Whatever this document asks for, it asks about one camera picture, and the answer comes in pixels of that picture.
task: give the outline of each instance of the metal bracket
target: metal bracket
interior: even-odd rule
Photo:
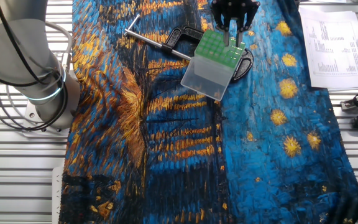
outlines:
[[[38,116],[37,111],[35,110],[35,106],[30,102],[27,103],[27,108],[25,109],[24,117],[30,119],[32,121],[38,121],[36,123],[31,123],[29,121],[24,120],[23,126],[25,127],[35,127],[40,125],[43,121]],[[69,133],[69,129],[56,129],[53,127],[47,127],[40,131],[22,131],[22,134],[28,138],[67,138]]]

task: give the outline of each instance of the yellow star pattern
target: yellow star pattern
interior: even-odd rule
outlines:
[[[299,145],[298,141],[293,137],[286,138],[284,142],[284,150],[285,153],[293,158],[296,154],[301,154],[301,146]]]

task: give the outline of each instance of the black clamp handle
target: black clamp handle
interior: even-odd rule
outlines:
[[[171,53],[176,44],[183,39],[189,40],[194,44],[198,44],[203,35],[203,31],[192,28],[190,26],[180,26],[174,28],[171,31],[167,41],[162,44],[161,50],[163,50],[165,53]]]

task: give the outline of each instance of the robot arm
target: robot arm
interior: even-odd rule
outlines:
[[[54,120],[52,127],[65,129],[80,88],[48,48],[46,8],[47,0],[0,0],[0,83],[26,96],[43,121]]]

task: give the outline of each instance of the orange brushstroke pattern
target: orange brushstroke pattern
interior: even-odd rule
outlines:
[[[202,107],[206,106],[206,101],[204,102],[197,102],[197,103],[187,103],[184,105],[174,104],[179,101],[186,101],[186,100],[199,100],[204,98],[203,95],[183,95],[183,96],[176,96],[174,98],[172,97],[158,97],[157,99],[152,100],[148,107],[148,112],[155,113],[156,111],[165,109],[165,110],[185,110],[188,108],[194,108],[194,107]]]
[[[135,1],[131,3],[121,3],[117,6],[100,6],[99,14],[101,18],[107,23],[115,24],[117,21],[125,19],[127,16],[133,16],[135,14],[140,14],[140,16],[147,16],[152,12],[157,12],[158,10],[167,10],[175,6],[182,6],[182,1],[173,1],[173,2],[150,2],[146,1],[141,4],[136,4]]]
[[[197,0],[197,3],[198,3],[198,10],[202,10],[202,9],[205,9],[206,5],[208,4],[208,1],[207,0]]]
[[[174,143],[167,144],[165,142],[160,142],[160,144],[156,145],[152,151],[153,152],[179,152],[189,147],[197,146],[199,144],[211,144],[213,141],[213,137],[206,137],[201,139],[182,139],[177,140]]]
[[[153,141],[158,141],[160,139],[166,139],[166,138],[172,138],[172,137],[176,137],[176,136],[182,136],[185,137],[187,135],[193,135],[193,134],[206,134],[209,133],[212,130],[212,127],[209,126],[207,128],[199,128],[199,129],[184,129],[184,130],[174,130],[172,132],[157,132],[156,134],[152,134],[151,135],[151,139]]]
[[[157,32],[149,32],[146,34],[141,34],[150,40],[154,40],[158,43],[164,43],[168,39],[168,34],[164,31],[157,31]],[[122,36],[117,40],[118,47],[125,47],[130,49],[133,47],[134,43],[137,42],[139,44],[145,44],[145,42],[135,39],[134,37],[124,37]]]

